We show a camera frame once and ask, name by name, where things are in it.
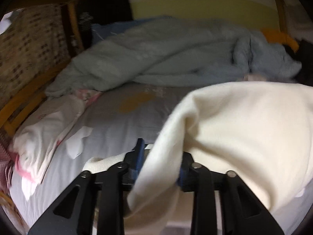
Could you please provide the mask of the orange cloth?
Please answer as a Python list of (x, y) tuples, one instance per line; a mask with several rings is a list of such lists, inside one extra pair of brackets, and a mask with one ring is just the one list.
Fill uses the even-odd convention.
[(264, 35), (268, 43), (279, 43), (289, 46), (294, 52), (299, 49), (298, 42), (287, 33), (277, 29), (261, 28), (261, 33)]

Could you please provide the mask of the grey printed bed sheet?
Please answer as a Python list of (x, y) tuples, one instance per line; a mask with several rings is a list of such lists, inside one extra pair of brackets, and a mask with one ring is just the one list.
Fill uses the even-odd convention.
[(14, 171), (10, 194), (28, 226), (84, 170), (104, 171), (121, 161), (138, 138), (154, 145), (167, 119), (190, 88), (162, 88), (129, 84), (103, 93), (86, 108), (56, 148), (43, 181), (27, 201), (22, 178)]

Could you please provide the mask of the light blue blanket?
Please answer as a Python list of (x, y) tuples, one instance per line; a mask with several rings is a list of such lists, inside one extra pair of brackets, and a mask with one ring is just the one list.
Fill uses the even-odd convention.
[(301, 70), (285, 48), (259, 31), (222, 20), (157, 18), (98, 41), (72, 59), (46, 95), (107, 91), (127, 82), (204, 87), (248, 74), (288, 80)]

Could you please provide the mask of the white cream hooded sweatshirt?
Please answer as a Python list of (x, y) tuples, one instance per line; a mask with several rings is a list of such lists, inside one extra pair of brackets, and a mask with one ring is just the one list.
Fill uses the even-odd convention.
[(191, 197), (176, 181), (183, 152), (233, 170), (292, 234), (312, 205), (312, 88), (232, 82), (189, 93), (167, 119), (127, 198), (126, 234), (187, 224)]

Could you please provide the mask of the white pink pillow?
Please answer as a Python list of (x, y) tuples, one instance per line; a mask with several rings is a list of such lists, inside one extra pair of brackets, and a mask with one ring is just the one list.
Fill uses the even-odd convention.
[(99, 91), (77, 90), (49, 99), (17, 130), (10, 152), (15, 157), (15, 171), (22, 178), (21, 189), (27, 201), (42, 183), (58, 145), (100, 96)]

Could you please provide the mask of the patterned brown cushion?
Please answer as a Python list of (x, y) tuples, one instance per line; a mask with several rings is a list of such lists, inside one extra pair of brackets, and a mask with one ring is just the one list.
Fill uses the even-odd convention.
[(14, 11), (1, 34), (1, 106), (37, 75), (69, 59), (59, 5)]

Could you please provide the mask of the black bag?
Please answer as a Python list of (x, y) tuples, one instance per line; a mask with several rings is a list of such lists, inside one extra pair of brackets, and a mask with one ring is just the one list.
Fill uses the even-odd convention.
[(72, 0), (61, 6), (68, 53), (71, 57), (93, 44), (92, 25), (133, 20), (130, 0)]

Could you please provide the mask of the black garment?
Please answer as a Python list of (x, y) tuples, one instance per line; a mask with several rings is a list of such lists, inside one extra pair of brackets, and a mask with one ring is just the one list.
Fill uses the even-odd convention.
[(284, 83), (300, 83), (312, 87), (312, 42), (305, 39), (295, 40), (298, 44), (294, 51), (290, 43), (284, 43), (285, 51), (294, 60), (301, 63), (301, 70), (294, 77), (283, 80)]

